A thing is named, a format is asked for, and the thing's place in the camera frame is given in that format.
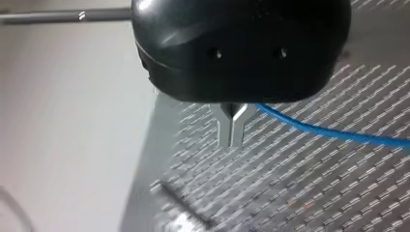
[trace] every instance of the metal work surface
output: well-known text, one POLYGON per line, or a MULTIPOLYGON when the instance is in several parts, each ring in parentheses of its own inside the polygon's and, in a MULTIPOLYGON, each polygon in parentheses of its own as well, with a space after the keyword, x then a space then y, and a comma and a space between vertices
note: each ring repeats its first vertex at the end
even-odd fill
MULTIPOLYGON (((363 28, 379 37, 361 41, 356 37, 360 33, 353 34, 348 55, 325 90, 307 101, 273 107, 316 126, 410 138, 407 2, 354 1, 352 31, 363 28), (364 27, 365 21, 381 23, 364 27), (390 30, 392 35, 377 34, 376 29, 390 30)), ((156 160, 164 167, 150 170, 156 173, 139 187, 148 188, 147 182, 161 179, 180 200, 164 206, 166 214, 156 213, 157 230, 205 231, 195 219, 187 218, 189 211, 210 221, 210 231, 409 230, 410 156, 401 148, 304 133, 259 112, 246 125, 243 148, 219 149, 217 120, 208 105, 163 98, 158 107, 163 107, 159 110, 166 117, 154 117, 153 125, 172 124, 162 128, 162 136, 171 137, 160 138, 167 141, 161 143, 165 148, 156 150, 162 154, 145 160, 156 160), (188 210, 175 210, 178 205, 188 210)), ((138 173, 136 181, 144 171, 138 173)), ((143 211, 145 219, 149 216, 144 207, 151 209, 151 205, 132 204, 138 196, 139 202, 154 198, 167 202, 155 194, 141 199, 136 186, 123 228, 130 227, 130 218, 142 221, 136 218, 143 211)))

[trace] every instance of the diamond pattern plate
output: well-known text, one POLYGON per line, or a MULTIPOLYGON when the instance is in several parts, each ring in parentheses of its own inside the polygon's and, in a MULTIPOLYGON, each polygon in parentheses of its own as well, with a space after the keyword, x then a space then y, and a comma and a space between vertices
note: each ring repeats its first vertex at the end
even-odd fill
MULTIPOLYGON (((352 5, 400 10, 408 2, 352 5)), ((314 98, 272 107, 324 128, 410 138, 410 66, 352 60, 340 64, 314 98)), ((208 105, 182 106, 162 179, 215 223, 212 231, 408 231, 410 157, 401 148, 302 132, 258 113, 246 126, 242 149, 219 149, 208 105)), ((184 227, 189 217, 183 213, 172 214, 176 220, 162 224, 166 231, 202 231, 184 227)))

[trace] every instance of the metal rod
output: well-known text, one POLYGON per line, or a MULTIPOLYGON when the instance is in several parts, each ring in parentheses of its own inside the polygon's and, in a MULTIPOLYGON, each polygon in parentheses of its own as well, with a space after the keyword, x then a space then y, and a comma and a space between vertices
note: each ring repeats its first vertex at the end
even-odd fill
POLYGON ((38 23, 104 22, 131 20, 130 8, 71 10, 0 14, 0 24, 25 25, 38 23))

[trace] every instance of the screw hole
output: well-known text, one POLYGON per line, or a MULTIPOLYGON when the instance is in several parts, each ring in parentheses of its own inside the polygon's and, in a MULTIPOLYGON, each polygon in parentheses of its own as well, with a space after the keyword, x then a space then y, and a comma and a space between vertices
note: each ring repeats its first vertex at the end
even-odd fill
POLYGON ((274 56, 275 58, 278 58, 279 60, 286 59, 288 56, 288 51, 285 47, 280 47, 274 50, 274 56))
POLYGON ((217 59, 218 60, 218 59, 222 58, 222 52, 216 47, 211 47, 211 48, 208 49, 208 56, 211 59, 217 59))

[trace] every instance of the metal bar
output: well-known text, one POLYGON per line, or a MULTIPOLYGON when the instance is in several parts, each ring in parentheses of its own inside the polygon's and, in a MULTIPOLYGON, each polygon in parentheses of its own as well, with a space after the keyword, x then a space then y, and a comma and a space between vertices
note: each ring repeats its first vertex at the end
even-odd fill
POLYGON ((204 225, 206 229, 214 226, 214 223, 212 221, 198 214, 193 208, 190 207, 187 202, 181 199, 181 197, 177 195, 175 190, 168 183, 157 181, 153 184, 151 192, 155 195, 160 195, 162 197, 165 197, 167 200, 170 200, 177 207, 179 207, 180 210, 184 211, 191 217, 195 218, 198 222, 202 223, 202 225, 204 225))
POLYGON ((25 25, 38 23, 104 22, 131 20, 130 8, 71 10, 0 14, 0 24, 25 25))

